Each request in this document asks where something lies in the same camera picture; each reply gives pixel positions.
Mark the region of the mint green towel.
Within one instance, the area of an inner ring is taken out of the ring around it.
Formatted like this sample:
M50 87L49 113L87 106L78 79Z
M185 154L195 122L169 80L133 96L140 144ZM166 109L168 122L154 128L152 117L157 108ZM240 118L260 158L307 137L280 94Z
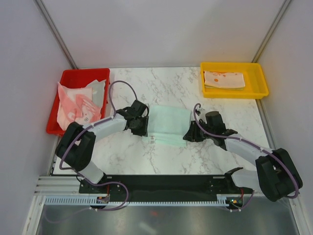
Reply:
M148 135L142 140L149 143L149 137L155 136L156 144L185 147L183 136L191 122L191 111L184 108L153 105L149 111Z

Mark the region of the orange fox towel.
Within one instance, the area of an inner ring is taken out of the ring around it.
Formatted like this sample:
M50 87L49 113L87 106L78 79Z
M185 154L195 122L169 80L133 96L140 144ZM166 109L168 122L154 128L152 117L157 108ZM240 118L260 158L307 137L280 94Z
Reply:
M244 75L240 72L204 71L204 85L210 88L241 90L245 88Z

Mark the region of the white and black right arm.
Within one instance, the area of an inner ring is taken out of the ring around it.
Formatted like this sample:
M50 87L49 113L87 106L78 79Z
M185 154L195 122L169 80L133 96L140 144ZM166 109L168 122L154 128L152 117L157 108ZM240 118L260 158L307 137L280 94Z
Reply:
M223 183L229 193L235 193L240 188L250 188L261 191L267 199L275 202L283 197L296 198L303 186L286 150L261 147L237 131L227 129L223 123L211 126L194 120L183 139L189 142L211 139L216 146L246 159L256 167L254 171L242 167L228 171Z

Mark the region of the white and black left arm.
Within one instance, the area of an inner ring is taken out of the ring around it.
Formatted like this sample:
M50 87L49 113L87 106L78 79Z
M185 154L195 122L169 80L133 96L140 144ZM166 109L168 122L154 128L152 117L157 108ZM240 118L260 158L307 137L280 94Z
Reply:
M106 190L106 174L92 162L95 143L112 134L130 130L133 135L146 137L149 115L148 108L135 111L131 107L119 109L115 116L101 119L97 122L82 126L71 123L58 143L55 154L61 159L59 168L65 170L66 163L78 175L90 183L96 193Z

